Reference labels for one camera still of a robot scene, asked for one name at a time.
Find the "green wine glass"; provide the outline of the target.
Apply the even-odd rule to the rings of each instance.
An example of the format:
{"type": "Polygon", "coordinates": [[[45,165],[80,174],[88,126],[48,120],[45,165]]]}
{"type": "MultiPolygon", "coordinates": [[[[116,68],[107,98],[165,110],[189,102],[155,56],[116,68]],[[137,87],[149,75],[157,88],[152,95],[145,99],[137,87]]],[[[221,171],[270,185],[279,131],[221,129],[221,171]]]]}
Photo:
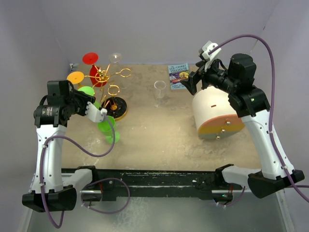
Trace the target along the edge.
{"type": "Polygon", "coordinates": [[[112,144],[113,139],[115,139],[115,143],[117,143],[120,140],[120,134],[119,132],[116,130],[116,122],[115,119],[112,116],[108,116],[109,121],[112,124],[112,127],[114,128],[115,131],[115,136],[113,136],[112,133],[112,128],[110,126],[110,124],[108,123],[107,120],[103,121],[103,122],[99,122],[97,124],[97,128],[98,130],[105,136],[105,139],[108,143],[112,144]]]}
{"type": "MultiPolygon", "coordinates": [[[[85,94],[91,96],[91,97],[94,97],[95,96],[95,90],[92,88],[92,87],[89,87],[89,86],[83,86],[83,87],[80,87],[78,88],[78,91],[81,91],[81,92],[84,92],[85,94]]],[[[96,107],[96,108],[100,108],[100,104],[95,101],[93,103],[93,105],[96,107]]]]}

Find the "orange wine glass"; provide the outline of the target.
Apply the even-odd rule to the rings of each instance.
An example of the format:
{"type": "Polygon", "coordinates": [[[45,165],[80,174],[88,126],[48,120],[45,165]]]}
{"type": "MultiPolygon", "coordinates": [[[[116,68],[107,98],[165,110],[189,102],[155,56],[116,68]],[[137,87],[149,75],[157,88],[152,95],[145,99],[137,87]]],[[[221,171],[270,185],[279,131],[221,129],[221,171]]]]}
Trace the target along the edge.
{"type": "Polygon", "coordinates": [[[77,85],[77,88],[80,89],[83,87],[81,82],[84,80],[84,74],[80,71],[71,72],[67,76],[67,80],[69,80],[72,84],[77,85]]]}

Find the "red wine glass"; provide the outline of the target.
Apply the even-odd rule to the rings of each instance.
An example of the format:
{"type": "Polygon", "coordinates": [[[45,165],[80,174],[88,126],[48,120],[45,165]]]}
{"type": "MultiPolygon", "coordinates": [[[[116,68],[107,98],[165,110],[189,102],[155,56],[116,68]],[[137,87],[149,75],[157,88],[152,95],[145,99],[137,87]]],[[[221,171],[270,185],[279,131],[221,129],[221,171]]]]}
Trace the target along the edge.
{"type": "Polygon", "coordinates": [[[98,82],[98,70],[100,69],[100,67],[96,65],[98,58],[98,54],[95,52],[86,53],[82,58],[84,64],[91,65],[89,76],[93,87],[103,87],[106,85],[106,82],[98,82]]]}

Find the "gold wine glass rack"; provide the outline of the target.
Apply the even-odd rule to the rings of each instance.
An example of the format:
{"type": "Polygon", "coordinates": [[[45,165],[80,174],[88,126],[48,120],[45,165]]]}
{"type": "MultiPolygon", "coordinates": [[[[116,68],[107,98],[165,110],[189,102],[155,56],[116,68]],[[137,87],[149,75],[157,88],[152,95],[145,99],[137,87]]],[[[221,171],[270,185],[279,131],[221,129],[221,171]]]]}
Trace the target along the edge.
{"type": "MultiPolygon", "coordinates": [[[[108,115],[112,116],[116,121],[122,119],[127,114],[127,102],[119,97],[120,87],[114,83],[111,77],[114,74],[110,74],[110,62],[107,67],[98,70],[99,78],[98,82],[106,82],[106,85],[103,87],[98,87],[101,92],[101,99],[99,104],[101,108],[105,108],[108,112],[108,115]]],[[[131,69],[123,68],[120,72],[122,77],[129,78],[131,76],[131,69]]]]}

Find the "clear wine glass back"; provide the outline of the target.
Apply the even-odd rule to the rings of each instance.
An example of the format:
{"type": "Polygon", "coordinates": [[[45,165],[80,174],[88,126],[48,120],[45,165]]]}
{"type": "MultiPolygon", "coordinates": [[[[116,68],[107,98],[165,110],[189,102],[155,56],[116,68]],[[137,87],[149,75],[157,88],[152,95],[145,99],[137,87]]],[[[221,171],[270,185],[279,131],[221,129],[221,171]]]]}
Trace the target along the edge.
{"type": "Polygon", "coordinates": [[[154,83],[154,98],[156,105],[161,105],[166,97],[167,85],[164,81],[158,80],[154,83]]]}

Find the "clear wine glass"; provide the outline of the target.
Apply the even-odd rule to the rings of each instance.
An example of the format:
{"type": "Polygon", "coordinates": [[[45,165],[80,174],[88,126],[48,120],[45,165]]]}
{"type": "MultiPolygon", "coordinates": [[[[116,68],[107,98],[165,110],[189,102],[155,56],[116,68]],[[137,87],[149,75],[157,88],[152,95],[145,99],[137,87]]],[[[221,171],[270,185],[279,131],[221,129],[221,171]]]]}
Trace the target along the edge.
{"type": "Polygon", "coordinates": [[[111,77],[111,79],[114,81],[116,85],[118,85],[121,89],[128,88],[128,80],[126,77],[122,77],[120,75],[120,71],[122,70],[122,67],[120,65],[120,61],[122,60],[122,55],[120,53],[112,53],[109,56],[110,61],[110,74],[115,74],[111,77]]]}
{"type": "Polygon", "coordinates": [[[161,105],[166,97],[167,85],[164,81],[158,80],[154,83],[154,98],[156,105],[161,105]]]}

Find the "white round drawer box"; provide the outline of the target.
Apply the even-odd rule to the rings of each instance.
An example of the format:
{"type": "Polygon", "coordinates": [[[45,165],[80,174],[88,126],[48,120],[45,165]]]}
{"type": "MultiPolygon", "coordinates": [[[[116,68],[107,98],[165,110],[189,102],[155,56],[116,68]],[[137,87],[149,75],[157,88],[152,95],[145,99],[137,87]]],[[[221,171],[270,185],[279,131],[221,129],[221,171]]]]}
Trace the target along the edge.
{"type": "Polygon", "coordinates": [[[208,87],[192,101],[193,115],[200,139],[222,139],[240,132],[245,125],[228,102],[228,94],[208,87]]]}

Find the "clear wine glass front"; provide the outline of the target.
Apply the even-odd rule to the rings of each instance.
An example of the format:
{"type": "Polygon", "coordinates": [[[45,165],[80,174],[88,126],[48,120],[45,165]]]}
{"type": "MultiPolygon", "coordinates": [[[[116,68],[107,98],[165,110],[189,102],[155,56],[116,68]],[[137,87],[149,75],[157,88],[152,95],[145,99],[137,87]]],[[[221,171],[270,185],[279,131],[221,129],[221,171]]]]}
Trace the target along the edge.
{"type": "Polygon", "coordinates": [[[115,74],[111,77],[111,79],[114,81],[116,85],[118,85],[121,89],[128,88],[128,80],[126,77],[122,77],[120,75],[120,71],[122,70],[122,67],[120,65],[120,61],[122,60],[122,55],[120,53],[112,53],[109,56],[110,61],[110,74],[115,74]]]}

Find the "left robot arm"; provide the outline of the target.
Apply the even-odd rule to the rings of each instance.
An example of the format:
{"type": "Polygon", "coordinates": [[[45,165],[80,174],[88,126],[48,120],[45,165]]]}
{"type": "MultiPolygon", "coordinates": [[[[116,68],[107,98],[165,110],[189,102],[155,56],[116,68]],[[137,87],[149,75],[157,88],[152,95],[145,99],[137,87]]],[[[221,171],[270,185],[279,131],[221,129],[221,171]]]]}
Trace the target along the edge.
{"type": "Polygon", "coordinates": [[[99,177],[93,174],[93,166],[78,168],[66,180],[61,173],[68,120],[74,114],[85,116],[94,100],[75,90],[68,80],[47,83],[47,95],[33,114],[38,138],[37,167],[30,192],[22,196],[24,206],[37,212],[71,211],[84,186],[98,187],[99,177]]]}

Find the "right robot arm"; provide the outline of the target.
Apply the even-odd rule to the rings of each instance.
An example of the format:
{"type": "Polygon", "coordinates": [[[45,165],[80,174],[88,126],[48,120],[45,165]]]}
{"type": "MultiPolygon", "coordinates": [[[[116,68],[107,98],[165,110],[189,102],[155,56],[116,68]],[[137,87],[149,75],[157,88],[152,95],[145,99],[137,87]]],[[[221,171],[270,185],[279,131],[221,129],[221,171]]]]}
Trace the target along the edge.
{"type": "Polygon", "coordinates": [[[202,89],[213,86],[228,94],[230,106],[246,126],[257,150],[261,170],[255,171],[228,164],[216,169],[215,185],[226,189],[231,184],[248,187],[257,198],[264,198],[292,184],[304,180],[302,170],[296,170],[283,152],[274,126],[269,122],[271,106],[263,90],[254,86],[256,64],[247,54],[234,54],[228,68],[220,69],[220,59],[215,59],[207,69],[206,62],[196,64],[198,70],[181,81],[192,94],[197,93],[197,83],[202,89]]]}

